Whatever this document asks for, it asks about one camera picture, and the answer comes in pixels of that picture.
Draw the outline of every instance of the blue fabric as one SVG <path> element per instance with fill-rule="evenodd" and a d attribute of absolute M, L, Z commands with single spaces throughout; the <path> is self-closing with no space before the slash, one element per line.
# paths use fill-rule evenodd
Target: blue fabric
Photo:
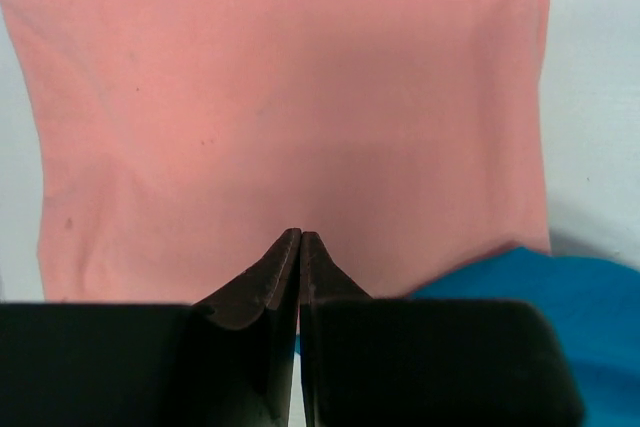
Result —
<path fill-rule="evenodd" d="M 585 427 L 640 427 L 640 272 L 519 248 L 428 285 L 413 298 L 512 298 L 553 323 L 587 405 Z"/>

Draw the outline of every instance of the pink fabric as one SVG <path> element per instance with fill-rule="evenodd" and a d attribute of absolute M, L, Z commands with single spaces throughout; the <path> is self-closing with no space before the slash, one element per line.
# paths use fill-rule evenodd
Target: pink fabric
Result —
<path fill-rule="evenodd" d="M 549 0 L 0 0 L 49 299 L 193 301 L 287 227 L 374 295 L 548 248 Z"/>

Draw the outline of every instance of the white background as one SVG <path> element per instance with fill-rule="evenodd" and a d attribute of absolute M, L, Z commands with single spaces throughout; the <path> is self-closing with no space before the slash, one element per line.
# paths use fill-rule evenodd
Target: white background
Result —
<path fill-rule="evenodd" d="M 554 251 L 640 265 L 640 1 L 552 0 L 541 115 Z M 42 298 L 38 138 L 0 27 L 0 279 Z"/>

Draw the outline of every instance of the blue cloth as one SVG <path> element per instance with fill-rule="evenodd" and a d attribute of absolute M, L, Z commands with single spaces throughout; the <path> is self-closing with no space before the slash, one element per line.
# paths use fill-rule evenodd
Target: blue cloth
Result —
<path fill-rule="evenodd" d="M 519 248 L 473 264 L 413 298 L 512 298 L 552 322 L 585 404 L 585 427 L 640 427 L 640 272 Z"/>

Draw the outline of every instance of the pink cloth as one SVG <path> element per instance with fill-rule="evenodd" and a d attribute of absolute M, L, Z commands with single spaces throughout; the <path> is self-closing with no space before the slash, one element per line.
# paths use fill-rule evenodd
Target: pink cloth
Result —
<path fill-rule="evenodd" d="M 0 0 L 48 299 L 193 301 L 287 227 L 374 295 L 548 248 L 549 0 Z"/>

